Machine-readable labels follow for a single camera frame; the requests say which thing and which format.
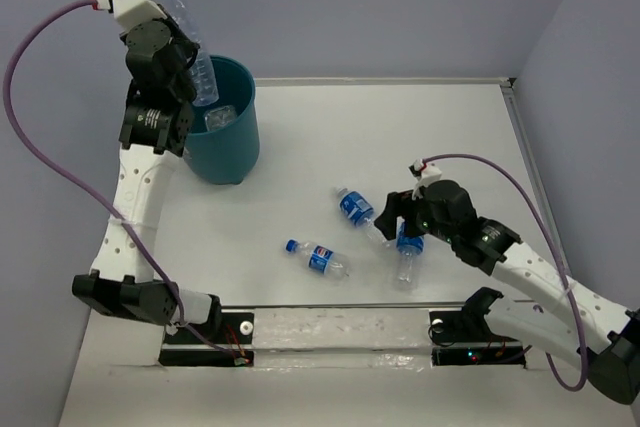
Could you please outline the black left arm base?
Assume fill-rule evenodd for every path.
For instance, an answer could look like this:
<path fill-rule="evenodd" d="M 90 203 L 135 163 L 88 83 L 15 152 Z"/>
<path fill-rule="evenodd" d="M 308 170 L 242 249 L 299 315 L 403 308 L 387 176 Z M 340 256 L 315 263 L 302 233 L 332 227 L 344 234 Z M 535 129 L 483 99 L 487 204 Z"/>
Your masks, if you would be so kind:
<path fill-rule="evenodd" d="M 165 333 L 158 362 L 164 367 L 252 367 L 254 332 L 254 311 L 223 309 L 219 329 L 212 335 L 202 333 L 206 342 L 184 328 L 173 335 Z"/>

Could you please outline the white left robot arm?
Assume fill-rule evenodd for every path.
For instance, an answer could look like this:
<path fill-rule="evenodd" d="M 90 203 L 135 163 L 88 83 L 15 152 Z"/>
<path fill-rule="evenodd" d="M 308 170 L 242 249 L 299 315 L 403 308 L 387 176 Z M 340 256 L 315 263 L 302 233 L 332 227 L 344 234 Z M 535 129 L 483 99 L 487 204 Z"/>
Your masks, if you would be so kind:
<path fill-rule="evenodd" d="M 119 177 L 99 252 L 73 295 L 92 310 L 209 342 L 221 330 L 220 300 L 183 290 L 152 252 L 169 182 L 194 120 L 189 67 L 198 46 L 170 17 L 140 21 L 121 36 L 132 79 L 119 134 Z"/>

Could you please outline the large clear ribbed bottle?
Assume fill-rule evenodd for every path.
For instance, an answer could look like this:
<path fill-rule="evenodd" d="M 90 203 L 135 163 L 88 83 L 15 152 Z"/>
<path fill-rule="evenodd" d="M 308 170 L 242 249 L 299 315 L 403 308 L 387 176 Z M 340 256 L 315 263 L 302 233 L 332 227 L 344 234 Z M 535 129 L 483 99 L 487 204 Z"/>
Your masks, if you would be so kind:
<path fill-rule="evenodd" d="M 203 118 L 206 130 L 214 132 L 234 123 L 237 119 L 237 112 L 233 105 L 218 106 L 208 110 Z"/>

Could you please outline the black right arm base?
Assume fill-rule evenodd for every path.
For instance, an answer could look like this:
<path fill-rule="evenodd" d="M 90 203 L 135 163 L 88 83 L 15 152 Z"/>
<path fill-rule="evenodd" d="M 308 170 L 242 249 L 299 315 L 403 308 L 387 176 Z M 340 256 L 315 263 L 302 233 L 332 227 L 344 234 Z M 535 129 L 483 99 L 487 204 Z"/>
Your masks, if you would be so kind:
<path fill-rule="evenodd" d="M 429 313 L 427 336 L 435 367 L 515 365 L 526 366 L 530 350 L 521 342 L 493 333 L 485 317 L 504 295 L 482 287 L 453 310 Z"/>

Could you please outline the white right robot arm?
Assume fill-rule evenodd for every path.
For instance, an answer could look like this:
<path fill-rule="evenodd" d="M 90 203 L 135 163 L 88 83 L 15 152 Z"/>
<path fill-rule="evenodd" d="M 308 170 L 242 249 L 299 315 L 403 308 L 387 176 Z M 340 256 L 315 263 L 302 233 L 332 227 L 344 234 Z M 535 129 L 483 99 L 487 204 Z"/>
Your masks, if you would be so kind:
<path fill-rule="evenodd" d="M 410 237 L 431 235 L 458 259 L 513 287 L 539 305 L 526 311 L 475 305 L 460 315 L 462 331 L 482 339 L 492 331 L 518 338 L 586 370 L 587 381 L 610 400 L 639 395 L 639 313 L 607 300 L 539 256 L 504 224 L 476 213 L 469 193 L 453 180 L 388 194 L 375 221 L 387 239 L 397 221 Z"/>

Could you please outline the Pepsi label small bottle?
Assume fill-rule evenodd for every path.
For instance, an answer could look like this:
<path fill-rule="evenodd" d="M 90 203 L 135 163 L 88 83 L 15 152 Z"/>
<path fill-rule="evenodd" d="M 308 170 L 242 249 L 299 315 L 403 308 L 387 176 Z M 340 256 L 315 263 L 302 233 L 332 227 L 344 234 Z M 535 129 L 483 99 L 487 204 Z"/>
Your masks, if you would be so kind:
<path fill-rule="evenodd" d="M 348 275 L 347 259 L 321 244 L 290 239 L 285 244 L 285 251 L 317 275 L 334 280 L 342 280 Z"/>

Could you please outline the blue label bottle white cap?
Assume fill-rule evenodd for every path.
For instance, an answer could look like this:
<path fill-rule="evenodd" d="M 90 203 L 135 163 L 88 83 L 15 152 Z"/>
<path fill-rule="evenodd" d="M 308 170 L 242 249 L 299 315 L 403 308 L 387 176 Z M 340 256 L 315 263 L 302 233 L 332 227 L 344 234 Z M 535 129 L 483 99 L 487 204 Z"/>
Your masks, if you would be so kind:
<path fill-rule="evenodd" d="M 395 284 L 400 290 L 411 290 L 417 283 L 422 265 L 424 237 L 409 237 L 406 233 L 406 223 L 403 222 L 398 229 L 396 251 L 398 252 L 398 264 Z"/>

